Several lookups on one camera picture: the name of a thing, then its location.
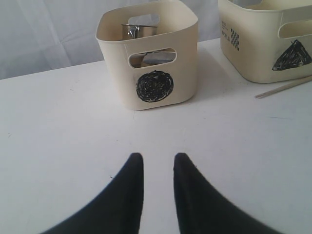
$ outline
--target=white backdrop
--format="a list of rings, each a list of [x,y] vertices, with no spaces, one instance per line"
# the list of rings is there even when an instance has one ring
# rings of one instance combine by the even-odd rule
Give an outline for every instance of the white backdrop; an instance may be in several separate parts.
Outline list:
[[[102,14],[148,1],[0,0],[0,79],[102,60],[95,39]],[[199,18],[200,41],[219,37],[217,0],[183,2]]]

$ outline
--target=plastic storage bin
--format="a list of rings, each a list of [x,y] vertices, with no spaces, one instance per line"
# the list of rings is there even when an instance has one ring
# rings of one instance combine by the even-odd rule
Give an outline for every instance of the plastic storage bin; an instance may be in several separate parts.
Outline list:
[[[240,7],[218,0],[221,49],[239,73],[258,83],[312,75],[312,1],[263,0]]]
[[[157,35],[122,39],[121,24],[129,18],[158,14]],[[105,13],[97,40],[123,104],[143,110],[180,103],[197,89],[197,16],[179,0],[158,0]],[[134,68],[132,55],[174,49],[172,62]]]

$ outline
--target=black checkered pattern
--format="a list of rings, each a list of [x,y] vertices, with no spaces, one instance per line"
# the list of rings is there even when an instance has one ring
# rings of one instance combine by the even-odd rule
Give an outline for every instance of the black checkered pattern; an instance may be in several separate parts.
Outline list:
[[[239,34],[231,29],[231,44],[239,51]]]

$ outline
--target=black circle drawing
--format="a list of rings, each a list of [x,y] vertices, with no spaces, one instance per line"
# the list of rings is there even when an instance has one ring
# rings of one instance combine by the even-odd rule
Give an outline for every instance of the black circle drawing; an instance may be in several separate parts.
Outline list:
[[[174,80],[169,73],[153,71],[142,75],[136,84],[137,96],[144,102],[158,102],[169,96]]]

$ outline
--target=black triangle drawing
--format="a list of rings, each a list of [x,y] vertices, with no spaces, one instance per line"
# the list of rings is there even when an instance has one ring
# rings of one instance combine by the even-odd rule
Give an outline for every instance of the black triangle drawing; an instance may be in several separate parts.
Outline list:
[[[174,192],[181,234],[281,234],[227,200],[184,153],[175,156]]]
[[[143,157],[133,153],[97,197],[41,234],[138,234],[142,208]]]
[[[298,40],[295,40],[292,45],[278,58],[274,64],[273,71],[283,71],[290,68],[301,67],[312,63],[312,58]]]

